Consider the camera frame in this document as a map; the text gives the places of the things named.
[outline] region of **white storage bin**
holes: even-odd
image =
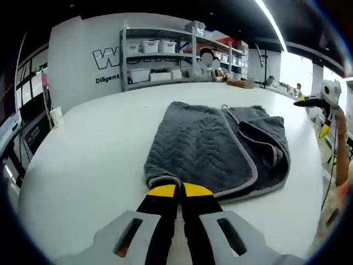
[[[228,62],[228,54],[222,54],[222,62]]]
[[[233,57],[232,64],[234,64],[234,65],[236,65],[236,66],[239,66],[239,59],[236,58],[236,57]]]
[[[182,78],[180,69],[171,70],[171,74],[172,74],[172,79],[173,80],[177,80],[177,79],[181,79]]]
[[[171,43],[170,41],[162,41],[159,43],[159,52],[164,54],[174,54],[176,43]]]
[[[222,53],[219,51],[214,52],[215,57],[217,57],[220,61],[222,60]]]
[[[151,73],[151,81],[171,80],[172,73]]]
[[[127,54],[133,55],[138,54],[140,52],[140,45],[139,44],[128,44],[127,45]]]
[[[234,73],[232,76],[232,80],[240,81],[242,79],[242,75],[240,73]]]
[[[204,37],[210,40],[213,40],[213,33],[210,31],[205,30]]]
[[[149,69],[139,68],[130,70],[132,83],[149,81]]]
[[[159,40],[145,40],[143,42],[143,53],[144,54],[153,54],[158,52],[158,43]]]
[[[185,25],[185,30],[192,33],[192,28],[196,27],[196,36],[203,37],[205,34],[205,24],[198,21],[192,21]]]

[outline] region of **white wall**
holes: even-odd
[[[147,13],[111,14],[81,20],[72,18],[52,29],[49,42],[48,69],[53,108],[61,106],[63,114],[72,107],[92,99],[121,92],[120,79],[96,83],[96,78],[120,74],[120,67],[99,70],[93,51],[119,46],[119,31],[127,19],[132,27],[164,27],[183,30],[188,20]],[[112,56],[112,64],[119,64]]]
[[[325,79],[333,80],[337,78],[334,75],[325,75]],[[324,68],[318,65],[313,64],[313,86],[312,86],[312,94],[316,94],[320,92],[321,81],[324,79]],[[343,89],[343,95],[340,98],[341,108],[345,111],[346,114],[346,122],[347,122],[347,130],[353,134],[353,88],[344,85],[341,83],[341,88]],[[330,138],[333,142],[334,135],[330,135]]]
[[[267,51],[268,55],[268,70],[267,77],[274,76],[275,81],[280,80],[281,75],[281,53],[275,51]],[[248,79],[255,81],[264,81],[265,77],[265,61],[264,67],[261,68],[259,54],[256,49],[249,49],[248,59]]]
[[[280,81],[294,88],[299,83],[302,86],[302,93],[310,95],[313,84],[312,60],[290,52],[282,52]]]

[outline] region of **person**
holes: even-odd
[[[201,49],[200,57],[202,58],[204,54],[211,54],[213,60],[219,60],[210,48]],[[207,65],[202,61],[198,61],[194,67],[189,69],[189,76],[193,82],[221,82],[225,77],[220,68],[215,70],[211,65]]]
[[[315,239],[309,249],[309,253],[313,254],[327,238],[329,233],[337,223],[340,214],[345,207],[345,199],[353,187],[353,176],[349,176],[349,172],[353,171],[348,159],[347,143],[346,143],[346,118],[343,110],[338,107],[336,114],[338,140],[336,150],[336,181],[337,189],[329,191],[326,201],[324,202]]]
[[[297,83],[296,96],[298,96],[298,98],[303,96],[301,89],[302,89],[302,85],[300,83]]]
[[[269,76],[269,78],[267,78],[264,82],[264,86],[270,86],[273,84],[273,82],[275,81],[275,77],[274,76]]]

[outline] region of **metal shelf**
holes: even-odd
[[[166,28],[126,28],[127,38],[161,38],[161,39],[183,39],[192,41],[192,33],[176,29]],[[206,46],[213,46],[228,51],[229,46],[205,37],[196,36],[196,42]],[[245,56],[245,54],[232,48],[233,54]]]
[[[127,85],[128,91],[140,89],[143,87],[154,87],[161,86],[163,84],[177,84],[177,83],[190,83],[191,78],[182,78],[182,79],[170,79],[170,80],[162,80],[162,81],[146,81],[141,83],[129,84]]]
[[[229,65],[229,62],[223,62],[223,61],[220,61],[221,64],[224,64],[224,65]],[[242,67],[240,65],[235,65],[235,64],[232,64],[232,67],[238,67],[238,68],[245,68],[245,67]]]
[[[127,55],[127,59],[135,59],[135,58],[143,58],[143,57],[181,57],[181,58],[192,58],[192,54],[179,54],[179,53],[174,53],[174,54],[165,54],[161,52],[156,52],[153,54],[131,54]]]

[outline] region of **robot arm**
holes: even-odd
[[[294,103],[294,105],[299,107],[319,107],[325,110],[325,122],[319,138],[325,137],[330,131],[330,126],[335,120],[341,93],[341,85],[337,80],[322,80],[319,94],[300,97]]]

